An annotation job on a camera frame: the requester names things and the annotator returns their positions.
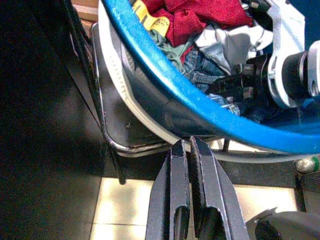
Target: dark wall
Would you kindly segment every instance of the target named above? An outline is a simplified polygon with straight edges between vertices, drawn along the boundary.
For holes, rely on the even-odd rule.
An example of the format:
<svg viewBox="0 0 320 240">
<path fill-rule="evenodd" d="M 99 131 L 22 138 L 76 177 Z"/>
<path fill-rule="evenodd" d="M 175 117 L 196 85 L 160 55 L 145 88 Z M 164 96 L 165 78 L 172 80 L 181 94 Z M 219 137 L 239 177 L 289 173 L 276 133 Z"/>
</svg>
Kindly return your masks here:
<svg viewBox="0 0 320 240">
<path fill-rule="evenodd" d="M 1 1 L 0 36 L 0 239 L 87 240 L 97 121 L 26 3 Z"/>
</svg>

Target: clothes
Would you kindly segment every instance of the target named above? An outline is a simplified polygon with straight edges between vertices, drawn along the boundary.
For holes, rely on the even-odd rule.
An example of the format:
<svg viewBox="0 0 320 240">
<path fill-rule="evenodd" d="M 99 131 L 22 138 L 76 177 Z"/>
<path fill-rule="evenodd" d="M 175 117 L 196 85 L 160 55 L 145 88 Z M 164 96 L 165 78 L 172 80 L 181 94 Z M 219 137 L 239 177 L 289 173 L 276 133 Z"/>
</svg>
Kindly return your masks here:
<svg viewBox="0 0 320 240">
<path fill-rule="evenodd" d="M 207 97 L 210 100 L 215 101 L 222 108 L 229 110 L 229 112 L 231 112 L 231 113 L 233 113 L 233 114 L 235 114 L 237 116 L 240 116 L 240 109 L 239 109 L 239 107 L 238 107 L 238 105 L 236 103 L 230 103 L 224 97 L 219 96 L 219 95 L 215 95 L 215 94 L 212 94 L 212 93 L 210 93 Z"/>
<path fill-rule="evenodd" d="M 166 36 L 170 21 L 165 16 L 153 17 L 149 14 L 148 9 L 143 1 L 136 0 L 132 5 L 133 12 L 139 18 L 144 28 L 148 31 L 156 30 L 163 37 Z"/>
<path fill-rule="evenodd" d="M 185 44 L 191 36 L 200 34 L 207 26 L 207 24 L 201 21 L 193 11 L 189 10 L 180 10 L 171 14 L 164 9 L 160 9 L 155 12 L 153 16 L 164 16 L 170 20 L 166 38 L 174 47 Z"/>
<path fill-rule="evenodd" d="M 188 78 L 202 92 L 208 90 L 209 85 L 225 76 L 225 73 L 211 60 L 194 48 L 185 57 L 182 74 Z"/>
<path fill-rule="evenodd" d="M 273 33 L 259 25 L 241 26 L 230 31 L 210 25 L 194 42 L 207 58 L 230 75 L 233 66 L 245 64 L 247 59 L 255 58 L 257 52 L 272 41 Z"/>
<path fill-rule="evenodd" d="M 175 65 L 180 72 L 184 72 L 183 63 L 180 58 L 192 46 L 192 40 L 187 41 L 186 44 L 173 47 L 170 45 L 167 39 L 161 36 L 161 34 L 156 30 L 151 30 L 149 34 L 157 47 L 164 52 L 166 57 L 173 63 L 173 65 Z"/>
<path fill-rule="evenodd" d="M 152 16 L 164 16 L 170 20 L 166 37 L 174 47 L 199 34 L 206 21 L 218 23 L 223 29 L 252 24 L 252 18 L 246 16 L 239 0 L 143 1 Z"/>
</svg>

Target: blue rim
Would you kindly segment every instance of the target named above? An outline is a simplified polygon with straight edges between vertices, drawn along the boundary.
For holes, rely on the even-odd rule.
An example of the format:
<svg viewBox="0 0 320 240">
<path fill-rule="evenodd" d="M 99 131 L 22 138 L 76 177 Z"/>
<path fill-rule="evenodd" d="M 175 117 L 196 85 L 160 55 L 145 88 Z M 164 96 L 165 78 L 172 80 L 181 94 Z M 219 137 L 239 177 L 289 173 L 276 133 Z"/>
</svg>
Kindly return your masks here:
<svg viewBox="0 0 320 240">
<path fill-rule="evenodd" d="M 110 21 L 134 58 L 173 98 L 240 142 L 286 153 L 320 153 L 319 134 L 278 130 L 221 109 L 186 79 L 154 44 L 128 0 L 102 0 Z"/>
</svg>

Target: yellow label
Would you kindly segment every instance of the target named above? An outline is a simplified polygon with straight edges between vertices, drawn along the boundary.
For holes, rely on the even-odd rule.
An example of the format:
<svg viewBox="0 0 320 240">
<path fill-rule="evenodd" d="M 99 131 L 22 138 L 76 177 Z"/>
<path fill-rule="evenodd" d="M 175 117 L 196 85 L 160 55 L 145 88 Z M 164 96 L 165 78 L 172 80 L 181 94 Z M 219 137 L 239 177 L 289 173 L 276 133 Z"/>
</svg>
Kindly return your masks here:
<svg viewBox="0 0 320 240">
<path fill-rule="evenodd" d="M 139 18 L 140 23 L 143 24 L 148 31 L 156 30 L 161 36 L 165 37 L 170 25 L 170 21 L 165 16 L 153 17 L 148 12 L 148 9 L 143 1 L 136 0 L 132 5 L 132 10 Z"/>
</svg>

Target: floor tile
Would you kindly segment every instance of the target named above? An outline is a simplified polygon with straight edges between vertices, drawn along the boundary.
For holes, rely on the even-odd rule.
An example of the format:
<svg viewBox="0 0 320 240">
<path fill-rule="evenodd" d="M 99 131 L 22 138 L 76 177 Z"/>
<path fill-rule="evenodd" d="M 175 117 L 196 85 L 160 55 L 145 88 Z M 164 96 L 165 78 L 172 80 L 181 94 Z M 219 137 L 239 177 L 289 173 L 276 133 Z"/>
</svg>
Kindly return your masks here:
<svg viewBox="0 0 320 240">
<path fill-rule="evenodd" d="M 152 184 L 129 179 L 120 185 L 116 178 L 103 178 L 91 240 L 144 239 Z M 290 188 L 235 185 L 235 191 L 245 221 L 273 207 L 277 212 L 297 210 Z M 190 202 L 188 240 L 195 240 L 192 196 Z"/>
<path fill-rule="evenodd" d="M 145 240 L 146 226 L 94 224 L 90 240 Z"/>
<path fill-rule="evenodd" d="M 277 213 L 297 211 L 292 188 L 235 185 L 235 192 L 245 221 L 274 207 Z"/>
<path fill-rule="evenodd" d="M 94 223 L 146 225 L 153 181 L 104 177 L 96 206 Z"/>
</svg>

